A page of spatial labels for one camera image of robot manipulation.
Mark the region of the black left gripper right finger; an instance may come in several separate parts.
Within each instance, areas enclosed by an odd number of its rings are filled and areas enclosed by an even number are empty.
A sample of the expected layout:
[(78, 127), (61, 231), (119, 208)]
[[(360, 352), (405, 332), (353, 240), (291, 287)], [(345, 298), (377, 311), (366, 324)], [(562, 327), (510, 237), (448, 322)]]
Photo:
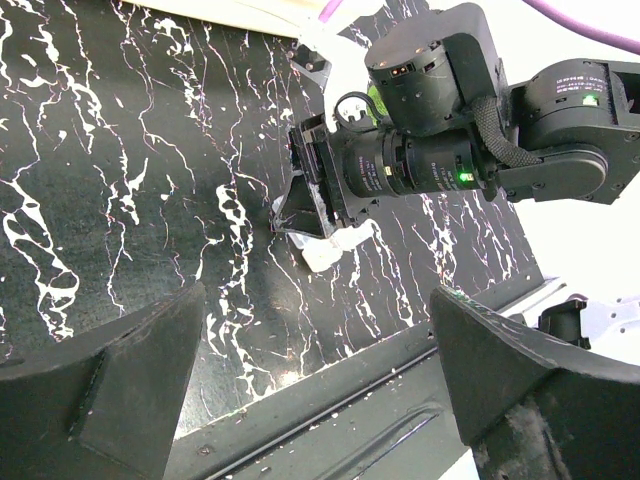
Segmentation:
[(638, 366), (445, 286), (430, 308), (459, 436), (479, 478), (638, 478)]

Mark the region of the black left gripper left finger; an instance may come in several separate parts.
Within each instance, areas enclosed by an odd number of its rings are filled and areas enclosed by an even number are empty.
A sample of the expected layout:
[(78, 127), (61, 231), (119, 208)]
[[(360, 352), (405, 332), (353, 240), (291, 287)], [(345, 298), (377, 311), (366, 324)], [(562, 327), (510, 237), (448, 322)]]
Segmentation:
[(197, 356), (205, 288), (1, 365), (4, 479), (160, 479)]

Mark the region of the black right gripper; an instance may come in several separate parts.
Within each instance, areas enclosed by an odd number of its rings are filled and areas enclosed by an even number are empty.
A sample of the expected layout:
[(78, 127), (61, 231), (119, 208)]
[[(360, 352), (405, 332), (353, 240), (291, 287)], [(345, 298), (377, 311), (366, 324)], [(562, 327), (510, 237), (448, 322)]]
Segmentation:
[(289, 131), (292, 176), (272, 229), (327, 239), (357, 227), (381, 197), (479, 190), (493, 199), (488, 158), (465, 130), (415, 137), (371, 128), (331, 133), (324, 117)]

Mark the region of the clear weekly pill organizer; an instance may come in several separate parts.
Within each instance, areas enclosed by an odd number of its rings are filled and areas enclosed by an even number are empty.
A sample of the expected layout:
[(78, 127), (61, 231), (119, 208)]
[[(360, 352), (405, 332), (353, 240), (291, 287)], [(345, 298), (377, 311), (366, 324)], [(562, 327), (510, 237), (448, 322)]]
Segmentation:
[(338, 229), (328, 239), (317, 239), (299, 233), (288, 233), (288, 238), (300, 251), (309, 269), (314, 273), (328, 270), (344, 252), (355, 250), (374, 236), (374, 221), (367, 219), (358, 227)]

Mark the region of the green pill bottle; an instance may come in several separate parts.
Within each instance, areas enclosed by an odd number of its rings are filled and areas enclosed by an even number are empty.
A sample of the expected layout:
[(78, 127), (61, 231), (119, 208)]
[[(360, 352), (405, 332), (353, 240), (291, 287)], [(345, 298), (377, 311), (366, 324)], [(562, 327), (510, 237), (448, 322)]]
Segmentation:
[(375, 110), (377, 111), (377, 113), (375, 113), (371, 109), (371, 107), (368, 107), (367, 108), (367, 115), (372, 119), (372, 121), (374, 123), (377, 123), (380, 119), (383, 119), (388, 115), (386, 106), (384, 105), (384, 102), (382, 101), (382, 98), (381, 98), (381, 96), (379, 94), (378, 89), (373, 84), (371, 84), (368, 87), (367, 95), (369, 96), (369, 98), (371, 99), (373, 104), (375, 105)]

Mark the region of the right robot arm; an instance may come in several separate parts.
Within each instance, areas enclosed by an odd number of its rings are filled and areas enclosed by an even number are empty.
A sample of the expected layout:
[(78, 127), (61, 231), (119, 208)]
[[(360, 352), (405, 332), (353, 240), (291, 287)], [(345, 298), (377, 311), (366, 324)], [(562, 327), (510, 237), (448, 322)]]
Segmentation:
[(509, 84), (483, 10), (463, 3), (394, 26), (367, 51), (373, 94), (288, 134), (276, 232), (326, 239), (381, 197), (613, 203), (639, 172), (639, 67), (576, 58)]

